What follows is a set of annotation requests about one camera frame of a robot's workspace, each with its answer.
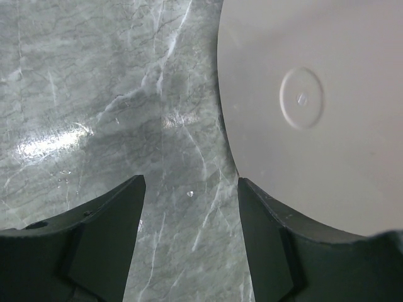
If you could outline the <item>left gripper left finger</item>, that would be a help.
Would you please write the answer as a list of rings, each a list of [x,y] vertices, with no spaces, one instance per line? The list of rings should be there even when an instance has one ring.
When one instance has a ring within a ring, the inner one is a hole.
[[[1,231],[2,301],[121,301],[146,191],[143,176],[59,215]]]

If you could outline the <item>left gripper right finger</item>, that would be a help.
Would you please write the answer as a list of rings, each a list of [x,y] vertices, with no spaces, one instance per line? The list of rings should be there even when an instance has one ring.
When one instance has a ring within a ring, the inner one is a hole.
[[[246,178],[239,213],[256,301],[401,301],[402,232],[370,237],[319,223]]]

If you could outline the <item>cream round drawer cabinet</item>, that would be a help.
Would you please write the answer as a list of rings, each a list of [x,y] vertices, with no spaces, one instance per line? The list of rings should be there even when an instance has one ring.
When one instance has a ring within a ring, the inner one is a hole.
[[[330,227],[402,228],[402,1],[224,1],[220,99],[241,177]]]

